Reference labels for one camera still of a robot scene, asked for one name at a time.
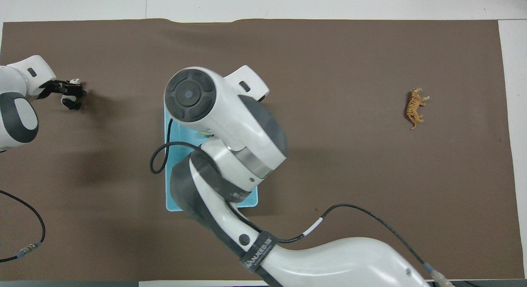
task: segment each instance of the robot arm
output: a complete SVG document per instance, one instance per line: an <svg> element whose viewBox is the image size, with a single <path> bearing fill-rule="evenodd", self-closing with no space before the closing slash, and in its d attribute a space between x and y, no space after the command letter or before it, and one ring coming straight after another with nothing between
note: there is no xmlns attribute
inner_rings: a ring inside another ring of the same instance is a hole
<svg viewBox="0 0 527 287"><path fill-rule="evenodd" d="M284 132L258 103L268 92L248 66L225 78L191 67L169 81L164 103L170 115L185 126L214 134L173 167L170 187L176 203L226 244L243 267L272 287L334 287L350 282L427 287L410 263L378 240L346 238L292 251L278 246L273 234L239 213L236 204L288 153Z"/></svg>
<svg viewBox="0 0 527 287"><path fill-rule="evenodd" d="M28 98L51 92L81 97L81 84L56 80L41 56L0 66L0 152L31 142L38 133L38 117Z"/></svg>

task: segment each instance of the toy tiger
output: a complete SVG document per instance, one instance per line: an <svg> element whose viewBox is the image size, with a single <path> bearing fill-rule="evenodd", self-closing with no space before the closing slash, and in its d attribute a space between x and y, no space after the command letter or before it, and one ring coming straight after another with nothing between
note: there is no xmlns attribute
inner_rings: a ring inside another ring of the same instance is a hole
<svg viewBox="0 0 527 287"><path fill-rule="evenodd" d="M414 123L414 127L412 127L411 129L417 127L418 121L424 122L424 120L422 120L423 116L417 114L417 109L419 106L427 105L427 103L423 102L430 99L430 97L421 98L419 96L419 93L422 90L422 88L414 88L414 90L410 92L410 99L408 100L408 105L406 106L406 116L412 123Z"/></svg>

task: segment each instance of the blue plastic board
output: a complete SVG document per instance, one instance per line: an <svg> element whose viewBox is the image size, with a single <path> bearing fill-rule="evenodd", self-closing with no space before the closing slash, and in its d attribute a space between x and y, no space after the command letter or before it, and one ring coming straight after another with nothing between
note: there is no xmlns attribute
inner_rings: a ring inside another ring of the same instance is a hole
<svg viewBox="0 0 527 287"><path fill-rule="evenodd" d="M164 112L164 130L165 137L166 131L168 130L168 122L170 117L168 113ZM208 139L207 136L202 135L199 131L194 131L180 125L177 122L172 123L172 128L170 129L170 141L183 141L196 146L199 146ZM165 196L166 196L166 209L170 212L181 211L181 208L175 203L174 199L170 195L170 175L172 174L172 168L176 165L181 159L185 158L188 154L192 152L191 148L185 146L170 146L170 152L168 159L166 161L165 167ZM240 204L239 208L248 208L254 207L258 204L258 187L256 187L252 193Z"/></svg>

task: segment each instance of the black strap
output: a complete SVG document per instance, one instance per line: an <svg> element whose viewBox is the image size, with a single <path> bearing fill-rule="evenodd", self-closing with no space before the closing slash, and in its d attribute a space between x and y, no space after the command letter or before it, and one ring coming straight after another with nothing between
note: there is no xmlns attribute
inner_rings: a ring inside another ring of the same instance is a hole
<svg viewBox="0 0 527 287"><path fill-rule="evenodd" d="M249 272L256 272L256 269L264 261L265 257L271 252L278 242L278 238L268 231L262 231L256 241L252 244L249 251L240 259L241 265Z"/></svg>
<svg viewBox="0 0 527 287"><path fill-rule="evenodd" d="M224 199L233 203L241 203L251 194L223 178L201 152L192 152L190 158L205 182Z"/></svg>

